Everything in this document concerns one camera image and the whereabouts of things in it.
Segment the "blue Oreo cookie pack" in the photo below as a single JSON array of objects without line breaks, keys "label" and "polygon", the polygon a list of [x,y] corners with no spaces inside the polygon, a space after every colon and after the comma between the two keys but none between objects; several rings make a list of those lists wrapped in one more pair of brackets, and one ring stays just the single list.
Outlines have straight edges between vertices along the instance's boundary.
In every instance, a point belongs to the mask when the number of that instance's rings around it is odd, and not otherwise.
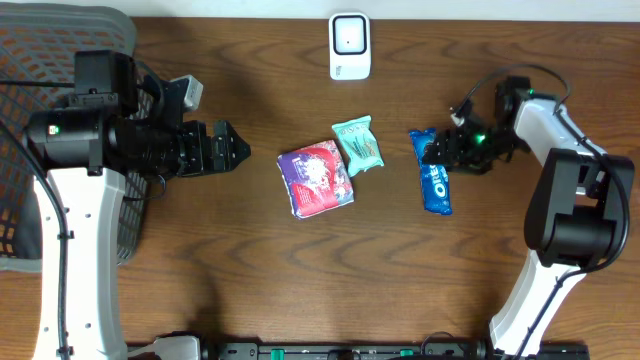
[{"label": "blue Oreo cookie pack", "polygon": [[420,184],[423,205],[426,211],[440,215],[452,215],[448,173],[444,166],[423,161],[426,150],[436,139],[436,130],[410,130],[414,153],[420,168]]}]

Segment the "teal snack packet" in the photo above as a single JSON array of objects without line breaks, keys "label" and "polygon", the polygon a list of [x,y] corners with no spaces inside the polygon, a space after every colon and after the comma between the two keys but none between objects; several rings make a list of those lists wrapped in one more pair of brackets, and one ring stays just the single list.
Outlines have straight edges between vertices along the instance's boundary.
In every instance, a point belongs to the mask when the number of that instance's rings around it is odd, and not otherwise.
[{"label": "teal snack packet", "polygon": [[347,172],[350,177],[373,167],[384,166],[377,139],[370,129],[371,121],[371,116],[365,115],[332,126],[349,157]]}]

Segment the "red purple tissue pack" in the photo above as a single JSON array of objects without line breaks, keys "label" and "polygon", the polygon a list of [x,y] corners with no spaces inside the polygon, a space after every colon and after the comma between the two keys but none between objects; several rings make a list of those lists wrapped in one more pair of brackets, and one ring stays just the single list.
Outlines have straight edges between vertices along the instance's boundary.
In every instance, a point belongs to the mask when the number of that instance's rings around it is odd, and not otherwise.
[{"label": "red purple tissue pack", "polygon": [[292,214],[305,219],[354,201],[354,189],[334,140],[278,156]]}]

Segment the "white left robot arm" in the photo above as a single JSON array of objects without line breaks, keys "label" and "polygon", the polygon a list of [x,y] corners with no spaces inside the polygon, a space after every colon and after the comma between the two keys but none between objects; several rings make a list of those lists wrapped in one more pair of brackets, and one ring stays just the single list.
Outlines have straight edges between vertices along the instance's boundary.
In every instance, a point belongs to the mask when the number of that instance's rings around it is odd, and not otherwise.
[{"label": "white left robot arm", "polygon": [[195,336],[130,349],[117,295],[118,228],[129,175],[166,184],[234,170],[250,156],[230,123],[185,121],[199,106],[193,76],[159,78],[108,50],[74,57],[64,107],[32,114],[22,150],[36,178],[42,234],[38,359],[201,359]]}]

